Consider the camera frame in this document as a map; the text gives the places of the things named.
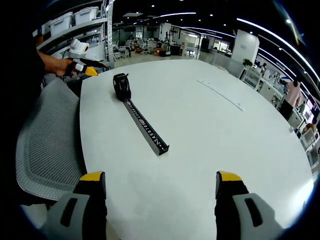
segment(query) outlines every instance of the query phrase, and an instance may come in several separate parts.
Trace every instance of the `window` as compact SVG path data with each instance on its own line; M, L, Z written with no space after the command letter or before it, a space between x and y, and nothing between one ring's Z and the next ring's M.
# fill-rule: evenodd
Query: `window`
M216 50L223 52L223 53L229 52L228 51L229 43L215 39L213 42L213 49L215 49L215 48L216 48Z
M139 38L139 39L142 39L142 31L136 31L135 32L135 37Z

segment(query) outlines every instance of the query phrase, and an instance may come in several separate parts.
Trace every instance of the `measuring tape blade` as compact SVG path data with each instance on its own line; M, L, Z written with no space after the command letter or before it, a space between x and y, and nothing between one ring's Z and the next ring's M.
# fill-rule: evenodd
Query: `measuring tape blade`
M153 129L153 127L148 123L148 121L144 118L144 116L140 113L140 111L136 108L136 106L133 104L133 102L126 98L123 101L123 104L125 105L126 109L132 116L135 124L140 129L142 135L152 148L152 150L157 155L162 155L169 150L169 145L167 145L162 138L157 134L157 132Z

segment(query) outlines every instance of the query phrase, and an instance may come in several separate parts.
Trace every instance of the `metal ruler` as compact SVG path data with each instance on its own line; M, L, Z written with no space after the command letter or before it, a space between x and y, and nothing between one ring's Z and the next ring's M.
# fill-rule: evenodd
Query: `metal ruler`
M157 134L157 132L153 129L153 127L149 124L149 122L144 118L144 116L140 113L140 111L136 108L130 98L126 98L123 101L126 109L132 116L135 124L140 129L142 135L152 148L152 150L157 155L162 155L169 150L169 145L167 145L162 138Z
M206 82L204 80L197 80L199 83L207 86L208 88L212 89L213 91L215 91L217 94L221 95L222 97L224 97L225 99L227 99L230 103L232 103L233 105L235 105L238 109L240 109L241 111L245 111L245 107L243 105L241 105L241 103L232 100L230 97L226 96L223 92L221 92L216 86L214 86L213 84L211 84L210 82Z

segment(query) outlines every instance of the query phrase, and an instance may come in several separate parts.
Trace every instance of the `office chair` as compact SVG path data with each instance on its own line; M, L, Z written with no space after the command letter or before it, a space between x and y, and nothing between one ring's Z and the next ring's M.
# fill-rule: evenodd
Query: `office chair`
M15 151L22 190L57 201L87 173L79 129L79 98L60 79L50 82L23 124Z

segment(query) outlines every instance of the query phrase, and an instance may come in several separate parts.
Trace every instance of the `cardboard box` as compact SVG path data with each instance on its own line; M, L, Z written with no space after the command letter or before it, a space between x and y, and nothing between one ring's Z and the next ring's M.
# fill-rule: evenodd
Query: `cardboard box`
M144 51L143 49L136 49L136 50L135 50L135 53L136 53L136 54L140 54L140 53L142 53L143 51Z
M165 48L155 47L155 48L154 48L154 55L160 56L160 52L161 52L161 51L165 51L165 50L166 50Z

